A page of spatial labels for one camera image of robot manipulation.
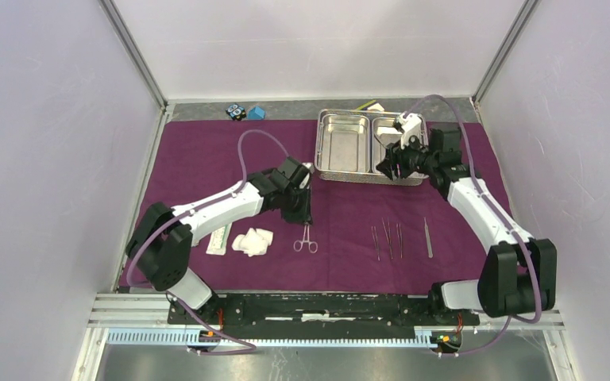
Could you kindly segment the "steel left inner pan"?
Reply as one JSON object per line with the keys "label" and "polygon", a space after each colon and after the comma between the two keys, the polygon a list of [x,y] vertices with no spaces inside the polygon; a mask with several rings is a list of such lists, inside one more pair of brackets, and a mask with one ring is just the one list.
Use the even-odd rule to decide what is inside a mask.
{"label": "steel left inner pan", "polygon": [[369,170],[370,120],[359,114],[325,113],[320,121],[319,169],[345,174]]}

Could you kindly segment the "metal mesh instrument tray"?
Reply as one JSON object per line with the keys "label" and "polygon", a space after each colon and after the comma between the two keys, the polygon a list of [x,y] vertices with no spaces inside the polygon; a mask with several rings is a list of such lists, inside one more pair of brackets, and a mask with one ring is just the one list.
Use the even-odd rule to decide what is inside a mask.
{"label": "metal mesh instrument tray", "polygon": [[369,170],[367,173],[361,174],[345,174],[341,172],[324,172],[319,169],[319,143],[320,143],[320,121],[325,113],[333,113],[338,112],[340,114],[359,114],[362,116],[366,116],[370,120],[370,128],[369,128],[369,137],[371,136],[371,122],[376,117],[394,117],[394,120],[398,116],[397,113],[389,113],[389,112],[364,112],[357,110],[340,110],[340,109],[324,109],[319,112],[318,118],[318,128],[316,134],[316,144],[315,144],[315,167],[320,174],[320,178],[324,180],[330,181],[339,181],[339,182],[347,182],[347,183],[369,183],[369,184],[381,184],[381,185],[396,185],[396,186],[418,186],[423,183],[423,181],[427,180],[428,177],[424,175],[420,175],[418,173],[412,174],[407,179],[398,179],[398,180],[385,180],[380,176],[376,176],[370,172],[370,164]]}

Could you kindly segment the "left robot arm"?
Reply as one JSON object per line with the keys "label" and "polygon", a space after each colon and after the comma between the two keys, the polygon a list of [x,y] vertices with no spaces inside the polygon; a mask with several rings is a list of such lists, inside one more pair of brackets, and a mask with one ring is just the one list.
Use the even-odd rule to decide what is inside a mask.
{"label": "left robot arm", "polygon": [[126,278],[139,270],[148,285],[187,306],[198,323],[218,312],[216,294],[189,268],[191,247],[221,227],[277,210],[284,221],[309,225],[312,163],[289,156],[279,167],[248,174],[234,187],[179,206],[149,206],[125,247]]}

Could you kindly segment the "thin curved steel tweezers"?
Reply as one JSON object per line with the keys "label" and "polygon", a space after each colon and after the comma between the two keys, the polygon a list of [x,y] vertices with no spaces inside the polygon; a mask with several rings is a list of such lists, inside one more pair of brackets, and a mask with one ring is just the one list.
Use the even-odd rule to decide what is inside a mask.
{"label": "thin curved steel tweezers", "polygon": [[403,259],[403,232],[400,223],[396,223],[396,238],[399,246],[399,258]]}

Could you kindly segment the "steel pan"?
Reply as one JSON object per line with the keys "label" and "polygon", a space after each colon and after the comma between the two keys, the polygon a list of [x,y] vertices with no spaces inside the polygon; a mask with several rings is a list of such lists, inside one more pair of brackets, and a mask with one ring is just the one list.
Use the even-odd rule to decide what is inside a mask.
{"label": "steel pan", "polygon": [[370,120],[359,114],[325,113],[320,121],[319,169],[345,174],[369,170]]}
{"label": "steel pan", "polygon": [[376,169],[376,165],[385,158],[386,146],[400,142],[402,133],[393,127],[394,117],[376,117],[371,122],[369,138],[370,172],[382,179],[388,177]]}

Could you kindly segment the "white gauze wad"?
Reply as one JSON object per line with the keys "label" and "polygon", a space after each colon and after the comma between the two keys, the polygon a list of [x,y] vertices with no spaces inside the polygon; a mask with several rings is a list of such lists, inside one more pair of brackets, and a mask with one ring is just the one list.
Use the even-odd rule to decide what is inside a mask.
{"label": "white gauze wad", "polygon": [[263,256],[273,242],[274,232],[267,229],[250,228],[247,233],[239,234],[231,244],[236,252],[243,252],[249,257]]}

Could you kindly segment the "steel needle holder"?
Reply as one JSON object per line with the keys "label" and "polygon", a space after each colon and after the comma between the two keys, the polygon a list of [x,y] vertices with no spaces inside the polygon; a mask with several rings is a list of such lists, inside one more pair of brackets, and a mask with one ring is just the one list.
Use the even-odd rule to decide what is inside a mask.
{"label": "steel needle holder", "polygon": [[392,250],[392,235],[391,235],[391,226],[388,219],[381,218],[381,222],[383,225],[384,235],[388,245],[388,255],[390,260],[394,259],[393,250]]}

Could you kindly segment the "aluminium corner frame rail right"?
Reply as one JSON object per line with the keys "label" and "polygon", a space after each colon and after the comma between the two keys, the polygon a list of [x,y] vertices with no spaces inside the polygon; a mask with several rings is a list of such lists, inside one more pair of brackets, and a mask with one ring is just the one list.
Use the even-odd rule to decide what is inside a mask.
{"label": "aluminium corner frame rail right", "polygon": [[518,13],[516,14],[510,28],[506,32],[499,48],[497,49],[491,63],[486,69],[482,80],[477,89],[473,93],[471,100],[474,105],[481,102],[488,90],[492,86],[495,78],[499,74],[501,68],[506,62],[508,56],[512,52],[516,41],[520,38],[521,33],[529,23],[537,6],[541,3],[540,0],[525,0],[523,1]]}

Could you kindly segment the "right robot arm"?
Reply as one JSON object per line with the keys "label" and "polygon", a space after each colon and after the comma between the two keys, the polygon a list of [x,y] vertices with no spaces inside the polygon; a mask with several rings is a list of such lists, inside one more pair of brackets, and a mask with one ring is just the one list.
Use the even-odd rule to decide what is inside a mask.
{"label": "right robot arm", "polygon": [[387,145],[376,169],[389,179],[426,175],[431,186],[468,223],[487,252],[478,279],[436,283],[427,302],[429,318],[446,324],[459,310],[528,324],[554,307],[557,249],[518,225],[493,197],[474,167],[466,131],[432,129],[423,144],[408,128]]}

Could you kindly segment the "blue toy block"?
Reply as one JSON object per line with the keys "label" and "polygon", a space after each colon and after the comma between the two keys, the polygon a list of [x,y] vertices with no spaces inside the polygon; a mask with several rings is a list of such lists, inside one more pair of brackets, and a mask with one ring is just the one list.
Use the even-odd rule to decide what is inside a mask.
{"label": "blue toy block", "polygon": [[266,111],[260,106],[254,106],[247,113],[247,119],[251,121],[261,121],[266,118]]}

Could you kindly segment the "purple cloth wrap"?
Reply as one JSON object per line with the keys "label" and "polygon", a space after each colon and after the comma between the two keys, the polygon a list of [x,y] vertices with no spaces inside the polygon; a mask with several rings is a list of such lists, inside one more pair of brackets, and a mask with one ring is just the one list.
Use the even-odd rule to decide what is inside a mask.
{"label": "purple cloth wrap", "polygon": [[[286,156],[311,161],[314,120],[173,121],[164,127],[142,202],[176,206],[232,187],[241,172],[280,165]],[[274,232],[263,256],[228,251],[206,254],[207,241],[191,250],[189,266],[212,289],[274,291],[355,291],[426,294],[433,283],[477,279],[487,252],[464,218],[429,184],[415,187],[343,183],[314,179],[311,239],[316,253],[295,252],[303,227],[270,211],[232,224],[231,236],[250,228]],[[426,217],[434,258],[427,257]],[[392,250],[381,218],[391,226]],[[403,232],[399,258],[396,223]],[[380,241],[376,259],[371,227]]]}

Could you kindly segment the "steel forceps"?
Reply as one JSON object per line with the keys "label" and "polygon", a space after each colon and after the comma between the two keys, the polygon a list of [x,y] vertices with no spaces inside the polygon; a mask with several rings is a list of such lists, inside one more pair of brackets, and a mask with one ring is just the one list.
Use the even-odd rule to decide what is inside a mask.
{"label": "steel forceps", "polygon": [[434,253],[433,253],[432,243],[431,243],[431,239],[430,239],[430,228],[429,228],[426,217],[423,218],[423,230],[424,230],[425,242],[426,242],[426,247],[427,247],[427,257],[429,259],[433,259]]}

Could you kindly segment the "steel hemostat clamp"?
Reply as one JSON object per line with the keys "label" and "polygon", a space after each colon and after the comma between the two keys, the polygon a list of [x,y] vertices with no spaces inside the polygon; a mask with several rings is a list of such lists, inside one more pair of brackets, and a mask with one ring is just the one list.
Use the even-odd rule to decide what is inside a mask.
{"label": "steel hemostat clamp", "polygon": [[303,250],[307,250],[309,253],[316,253],[319,250],[319,244],[311,239],[310,224],[305,224],[303,226],[302,237],[294,241],[293,250],[295,252],[302,252]]}

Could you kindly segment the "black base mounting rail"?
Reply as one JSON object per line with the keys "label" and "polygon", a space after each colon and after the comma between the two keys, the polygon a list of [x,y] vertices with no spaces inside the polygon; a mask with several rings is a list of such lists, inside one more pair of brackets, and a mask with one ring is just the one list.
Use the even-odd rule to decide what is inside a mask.
{"label": "black base mounting rail", "polygon": [[408,294],[233,292],[213,296],[196,313],[241,339],[408,339],[416,327],[480,323],[476,314]]}

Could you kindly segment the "suture packet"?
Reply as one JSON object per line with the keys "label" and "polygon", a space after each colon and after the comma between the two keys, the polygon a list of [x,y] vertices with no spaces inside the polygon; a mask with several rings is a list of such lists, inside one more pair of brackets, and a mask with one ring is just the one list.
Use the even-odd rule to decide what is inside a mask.
{"label": "suture packet", "polygon": [[210,234],[206,254],[213,256],[224,256],[226,254],[231,228],[232,224],[224,225]]}

